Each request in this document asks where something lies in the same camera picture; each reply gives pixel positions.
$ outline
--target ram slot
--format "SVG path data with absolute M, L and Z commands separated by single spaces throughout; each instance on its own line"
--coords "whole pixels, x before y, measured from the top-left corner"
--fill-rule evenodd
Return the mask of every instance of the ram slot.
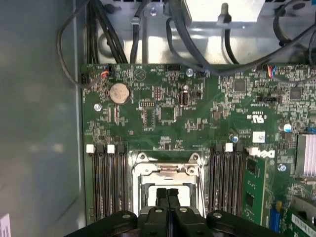
M 127 153 L 120 154 L 120 160 L 122 164 L 121 180 L 122 180 L 122 209 L 129 210 L 128 205 L 128 163 Z
M 229 175 L 230 175 L 230 160 L 232 158 L 231 153 L 225 153 L 224 160 L 224 173 L 223 173 L 223 211 L 230 212 L 231 206 L 229 205 L 228 199 L 232 191 L 229 187 Z
M 94 221 L 98 220 L 97 216 L 97 167 L 96 167 L 96 155 L 93 155 L 92 157 L 92 183 L 93 183 L 93 211 L 94 211 Z
M 103 209 L 102 209 L 102 166 L 100 165 L 102 156 L 100 154 L 95 154 L 94 155 L 94 164 L 93 164 L 93 183 L 94 183 L 94 207 L 95 207 L 95 219 L 100 220 L 103 218 Z
M 227 197 L 227 201 L 228 201 L 228 212 L 230 214 L 233 213 L 233 210 L 234 210 L 234 206 L 233 206 L 233 196 L 234 196 L 234 190 L 233 190 L 233 181 L 234 181 L 234 155 L 231 155 L 230 159 L 228 160 L 229 164 L 228 164 L 228 167 L 229 167 L 229 174 L 228 174 L 228 197 Z
M 216 155 L 214 151 L 211 151 L 210 162 L 209 162 L 209 195 L 208 195 L 208 211 L 211 212 L 214 210 L 214 190 L 215 190 L 215 164 L 216 164 Z
M 220 164 L 221 154 L 220 152 L 215 153 L 215 168 L 214 168 L 214 190 L 213 191 L 213 210 L 218 209 L 218 193 L 220 192 L 220 179 L 219 179 L 219 164 Z
M 243 152 L 236 152 L 236 157 L 238 157 L 238 184 L 237 184 L 237 216 L 241 216 L 242 212 L 242 184 L 243 184 L 243 173 L 244 173 L 244 166 L 245 166 L 245 154 Z
M 219 174 L 217 179 L 219 180 L 219 189 L 218 189 L 218 209 L 223 210 L 224 205 L 224 162 L 225 162 L 225 154 L 224 152 L 220 153 L 220 161 L 219 161 Z

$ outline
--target green circuit board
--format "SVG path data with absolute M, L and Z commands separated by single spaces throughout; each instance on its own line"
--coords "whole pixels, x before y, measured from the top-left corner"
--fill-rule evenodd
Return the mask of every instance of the green circuit board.
M 219 69 L 234 66 L 218 65 Z M 275 75 L 300 80 L 316 72 L 304 65 L 274 65 Z M 316 86 L 270 79 L 263 66 L 229 77 L 187 72 L 180 65 L 84 65 L 84 82 L 111 74 L 82 91 L 84 145 L 124 144 L 161 162 L 186 162 L 197 152 L 207 166 L 212 146 L 241 144 L 240 215 L 268 227 L 270 209 L 292 195 L 314 198 L 315 185 L 295 173 L 297 135 L 316 127 Z M 285 131 L 290 124 L 291 130 Z M 249 149 L 257 148 L 257 156 Z M 280 171 L 280 165 L 286 170 Z M 93 163 L 85 155 L 88 222 L 94 221 Z M 208 177 L 205 181 L 209 200 Z

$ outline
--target wire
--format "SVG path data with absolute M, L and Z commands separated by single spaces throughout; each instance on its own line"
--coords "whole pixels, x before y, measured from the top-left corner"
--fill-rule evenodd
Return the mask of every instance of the wire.
M 86 6 L 86 62 L 89 64 L 92 62 L 92 55 L 91 55 L 91 10 L 90 10 L 91 3 L 88 3 Z
M 138 9 L 136 10 L 136 13 L 134 17 L 140 18 L 140 15 L 143 13 L 145 10 L 145 7 L 151 3 L 152 0 L 144 0 L 142 3 L 139 5 Z M 138 43 L 139 43 L 139 32 L 140 32 L 140 26 L 139 25 L 133 25 L 133 45 L 132 49 L 130 52 L 130 58 L 129 62 L 130 63 L 135 63 L 136 62 L 136 56 L 137 56 L 137 49 L 138 49 Z
M 310 65 L 313 68 L 316 68 L 316 64 L 313 61 L 313 45 L 314 45 L 315 40 L 316 40 L 316 31 L 314 31 L 314 33 L 312 34 L 310 43 L 308 45 L 308 60 L 309 60 Z
M 232 61 L 232 63 L 239 64 L 239 62 L 237 61 L 237 59 L 235 58 L 235 56 L 233 54 L 230 37 L 231 37 L 231 29 L 226 29 L 224 31 L 224 45 L 225 45 L 227 55 L 230 58 L 230 60 Z
M 277 37 L 277 39 L 280 41 L 280 46 L 285 46 L 289 42 L 291 42 L 291 39 L 282 31 L 281 26 L 280 26 L 280 17 L 283 16 L 283 13 L 285 12 L 285 9 L 288 6 L 294 5 L 296 2 L 301 1 L 301 0 L 292 0 L 289 1 L 287 4 L 283 5 L 276 13 L 276 16 L 273 20 L 273 31 Z M 301 44 L 296 44 L 295 47 L 301 48 L 305 51 L 307 51 L 307 48 L 304 47 Z
M 100 14 L 102 21 L 104 21 L 106 27 L 108 28 L 109 35 L 113 39 L 113 42 L 116 46 L 116 49 L 118 51 L 118 54 L 119 54 L 122 62 L 128 63 L 127 58 L 126 58 L 125 53 L 124 53 L 124 50 L 123 50 L 123 47 L 119 41 L 119 37 L 118 37 L 115 29 L 113 28 L 110 20 L 108 19 L 106 11 L 104 10 L 102 3 L 100 2 L 100 0 L 93 0 L 93 3 L 97 7 L 97 10 L 99 11 L 99 14 Z
M 92 0 L 92 6 L 93 6 L 93 10 L 95 12 L 95 15 L 96 15 L 96 18 L 99 20 L 99 23 L 101 25 L 101 28 L 103 30 L 103 33 L 104 33 L 104 36 L 105 38 L 107 39 L 107 42 L 109 44 L 109 47 L 111 49 L 111 52 L 113 54 L 113 57 L 115 59 L 115 61 L 117 63 L 123 63 L 120 55 L 119 55 L 119 52 L 116 48 L 116 45 L 113 41 L 113 39 L 111 38 L 110 36 L 110 32 L 108 30 L 108 26 L 106 25 L 105 23 L 105 19 L 104 19 L 104 14 L 101 14 L 100 12 L 103 12 L 103 7 L 101 9 L 100 6 L 99 6 L 99 0 Z
M 90 84 L 88 85 L 83 85 L 80 82 L 77 82 L 70 74 L 70 72 L 68 71 L 68 68 L 66 66 L 64 57 L 63 57 L 63 52 L 62 52 L 62 48 L 61 48 L 61 36 L 64 32 L 64 30 L 66 29 L 66 27 L 69 25 L 70 22 L 72 22 L 72 20 L 84 9 L 84 7 L 89 3 L 90 0 L 85 0 L 83 2 L 83 4 L 78 7 L 70 17 L 68 17 L 68 19 L 63 23 L 63 25 L 57 30 L 57 41 L 56 41 L 56 48 L 57 48 L 57 55 L 58 55 L 58 59 L 60 62 L 60 65 L 65 73 L 65 75 L 67 76 L 67 78 L 71 81 L 71 83 L 75 84 L 76 86 L 78 86 L 81 89 L 89 89 L 91 87 L 93 87 L 96 83 L 98 83 L 99 81 L 102 80 L 102 77 L 100 75 L 97 75 L 97 78 L 94 79 Z
M 188 33 L 188 30 L 185 26 L 184 20 L 182 18 L 182 12 L 181 12 L 181 7 L 179 5 L 179 2 L 177 0 L 169 0 L 169 6 L 170 6 L 172 19 L 175 23 L 177 31 L 181 39 L 183 40 L 183 43 L 186 46 L 187 50 L 205 69 L 209 70 L 211 74 L 216 75 L 216 76 L 230 76 L 239 72 L 250 70 L 258 65 L 265 64 L 271 61 L 272 59 L 274 59 L 275 57 L 283 54 L 289 48 L 296 45 L 297 42 L 299 42 L 301 39 L 305 38 L 308 34 L 316 30 L 316 24 L 313 24 L 310 27 L 308 27 L 305 31 L 303 31 L 299 36 L 297 36 L 295 39 L 289 42 L 286 46 L 279 48 L 273 53 L 270 53 L 253 62 L 241 65 L 240 67 L 233 68 L 230 70 L 225 70 L 225 71 L 219 71 L 206 61 L 206 59 L 203 57 L 203 55 L 200 53 L 200 51 L 197 49 L 194 42 L 192 41 Z
M 273 67 L 272 71 L 271 71 L 271 77 L 273 77 L 276 73 L 277 67 Z
M 96 16 L 95 13 L 93 11 L 93 7 L 92 4 L 89 3 L 90 5 L 90 14 L 91 14 L 91 18 L 90 18 L 90 41 L 91 41 L 91 53 L 92 53 L 92 60 L 93 63 L 98 64 L 99 63 L 99 54 L 98 54 L 98 41 L 97 41 L 97 25 L 96 25 Z
M 170 21 L 172 21 L 171 18 L 168 18 L 168 20 L 166 21 L 166 32 L 167 32 L 167 40 L 168 40 L 169 49 L 170 49 L 172 55 L 181 64 L 183 64 L 183 65 L 185 65 L 185 66 L 187 66 L 189 68 L 192 68 L 193 70 L 196 70 L 196 71 L 199 71 L 199 72 L 205 72 L 204 68 L 189 62 L 187 59 L 181 57 L 178 54 L 178 52 L 175 50 L 175 48 L 173 47 L 173 44 L 172 44 L 172 31 L 171 31 L 171 27 L 170 27 Z
M 272 77 L 272 74 L 271 74 L 271 66 L 268 66 L 268 75 L 269 75 L 270 78 Z

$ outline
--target integrated circuit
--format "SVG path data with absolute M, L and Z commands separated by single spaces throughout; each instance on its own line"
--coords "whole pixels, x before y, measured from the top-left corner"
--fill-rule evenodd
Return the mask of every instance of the integrated circuit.
M 253 196 L 251 196 L 249 193 L 246 193 L 245 200 L 246 200 L 247 205 L 252 208 L 253 207 L 253 201 L 254 201 Z
M 245 92 L 246 91 L 246 81 L 245 80 L 235 80 L 234 91 L 235 92 Z
M 302 98 L 302 88 L 292 87 L 290 90 L 290 100 L 300 100 Z
M 257 162 L 255 162 L 254 160 L 252 159 L 248 159 L 247 160 L 247 170 L 253 174 L 256 173 L 256 165 L 257 165 Z

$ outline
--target gray metal panel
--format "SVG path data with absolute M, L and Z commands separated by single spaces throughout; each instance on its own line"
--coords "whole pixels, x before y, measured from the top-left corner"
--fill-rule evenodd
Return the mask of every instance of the gray metal panel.
M 109 15 L 109 19 L 114 25 L 118 36 L 124 43 L 124 51 L 129 60 L 132 46 L 132 27 L 130 19 L 135 14 L 139 2 L 122 2 L 112 0 L 102 0 L 103 3 L 111 3 L 116 7 L 116 12 Z M 280 24 L 284 32 L 291 38 L 299 35 L 304 29 L 314 23 L 315 6 L 311 6 L 311 1 L 305 1 L 305 7 L 294 10 L 291 6 L 287 8 L 287 14 L 281 17 Z M 244 24 L 245 29 L 232 29 L 231 45 L 236 59 L 240 63 L 248 63 L 271 53 L 279 48 L 278 40 L 274 35 L 272 24 L 275 9 L 284 4 L 283 2 L 267 2 L 264 4 L 257 23 Z M 156 8 L 154 16 L 150 14 L 152 8 Z M 165 30 L 163 4 L 161 2 L 150 3 L 144 12 L 146 17 L 142 17 L 141 37 L 138 47 L 137 63 L 174 63 Z M 191 58 L 179 39 L 175 27 L 172 24 L 173 43 L 180 55 Z M 189 32 L 195 44 L 205 58 L 214 64 L 229 63 L 223 48 L 223 31 L 221 29 L 211 29 L 209 25 L 192 24 Z M 106 39 L 99 28 L 100 62 L 115 62 L 111 56 L 110 48 L 106 44 Z M 308 46 L 309 39 L 303 41 Z M 304 63 L 302 53 L 289 50 L 286 54 L 275 59 L 275 62 Z
M 10 214 L 13 237 L 59 237 L 85 225 L 76 90 L 55 47 L 73 8 L 72 0 L 1 1 L 0 212 Z M 74 32 L 72 24 L 63 38 L 72 72 Z

